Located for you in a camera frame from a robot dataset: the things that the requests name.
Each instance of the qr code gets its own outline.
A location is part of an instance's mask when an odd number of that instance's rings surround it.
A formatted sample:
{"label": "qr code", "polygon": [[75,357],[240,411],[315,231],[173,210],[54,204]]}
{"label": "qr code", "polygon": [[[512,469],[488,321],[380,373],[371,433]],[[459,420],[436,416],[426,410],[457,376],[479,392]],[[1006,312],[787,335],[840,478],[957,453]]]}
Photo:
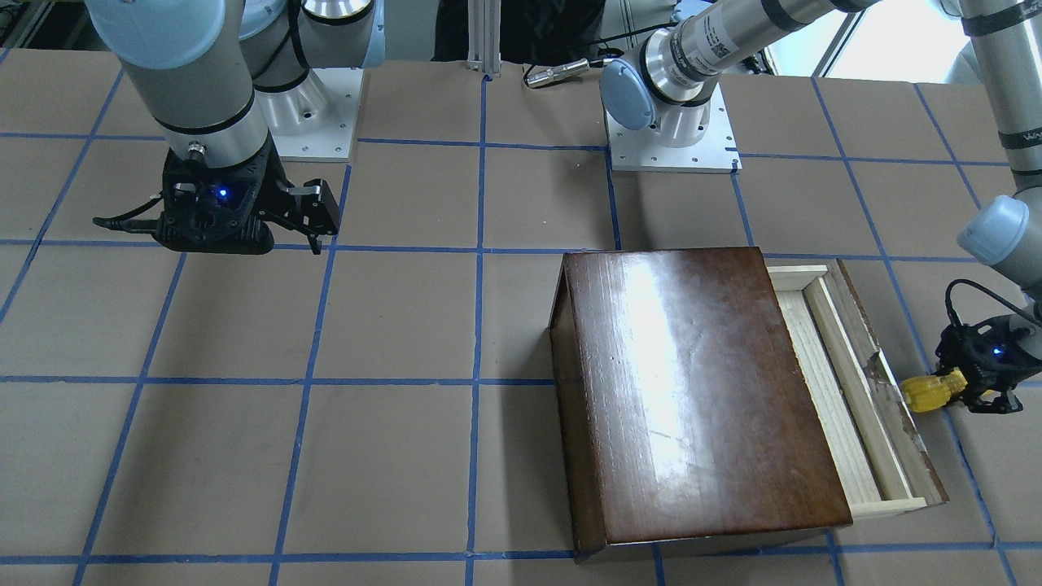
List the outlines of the qr code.
{"label": "qr code", "polygon": [[722,59],[730,54],[730,49],[723,46],[723,43],[717,43],[710,47],[713,49],[713,54],[717,56],[718,59]]}

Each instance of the white mounting plate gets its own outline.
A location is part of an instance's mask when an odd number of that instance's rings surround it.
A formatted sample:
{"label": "white mounting plate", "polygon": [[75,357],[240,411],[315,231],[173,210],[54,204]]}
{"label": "white mounting plate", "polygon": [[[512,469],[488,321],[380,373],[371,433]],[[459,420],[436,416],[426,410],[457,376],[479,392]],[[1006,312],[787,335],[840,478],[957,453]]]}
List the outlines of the white mounting plate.
{"label": "white mounting plate", "polygon": [[316,69],[332,106],[322,126],[301,135],[272,135],[282,161],[347,163],[362,103],[362,69]]}
{"label": "white mounting plate", "polygon": [[612,168],[616,171],[680,173],[730,173],[741,169],[742,160],[738,155],[735,131],[731,130],[719,86],[710,98],[710,107],[713,111],[705,135],[697,143],[680,148],[659,144],[659,133],[650,128],[630,130],[605,112]]}

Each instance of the floor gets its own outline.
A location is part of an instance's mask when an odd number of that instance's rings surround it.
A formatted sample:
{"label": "floor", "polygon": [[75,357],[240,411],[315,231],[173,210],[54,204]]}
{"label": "floor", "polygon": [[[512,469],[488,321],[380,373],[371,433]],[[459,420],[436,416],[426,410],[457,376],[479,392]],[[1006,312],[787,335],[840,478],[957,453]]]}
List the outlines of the floor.
{"label": "floor", "polygon": [[563,252],[844,259],[907,377],[948,280],[1019,294],[954,244],[1012,180],[978,87],[727,77],[741,173],[625,174],[595,78],[520,74],[369,72],[353,165],[288,165],[340,192],[340,237],[207,257],[90,223],[151,193],[166,148],[111,55],[0,53],[0,584],[1042,583],[1036,382],[1019,415],[917,418],[947,505],[764,552],[568,559]]}

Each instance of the glossy wooden surface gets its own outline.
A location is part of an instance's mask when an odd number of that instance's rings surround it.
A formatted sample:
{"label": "glossy wooden surface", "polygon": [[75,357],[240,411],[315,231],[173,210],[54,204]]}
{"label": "glossy wooden surface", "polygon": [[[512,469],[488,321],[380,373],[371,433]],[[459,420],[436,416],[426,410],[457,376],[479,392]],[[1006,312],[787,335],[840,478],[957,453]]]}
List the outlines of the glossy wooden surface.
{"label": "glossy wooden surface", "polygon": [[[609,544],[851,522],[759,249],[568,254],[551,326],[577,529],[597,509]],[[576,515],[587,457],[599,503]]]}

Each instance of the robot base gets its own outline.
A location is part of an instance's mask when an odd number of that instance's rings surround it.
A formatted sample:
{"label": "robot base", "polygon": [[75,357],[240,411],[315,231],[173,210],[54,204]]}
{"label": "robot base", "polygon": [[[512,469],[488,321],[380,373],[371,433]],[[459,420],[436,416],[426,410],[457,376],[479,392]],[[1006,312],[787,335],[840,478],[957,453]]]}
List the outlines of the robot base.
{"label": "robot base", "polygon": [[282,131],[266,108],[272,138],[282,161],[346,163],[354,146],[362,102],[362,69],[315,69],[328,100],[318,120],[302,121],[296,131]]}
{"label": "robot base", "polygon": [[661,144],[651,128],[630,130],[604,113],[612,148],[612,168],[617,171],[670,171],[680,173],[730,173],[742,168],[735,132],[718,87],[710,99],[712,114],[702,138],[687,147]]}

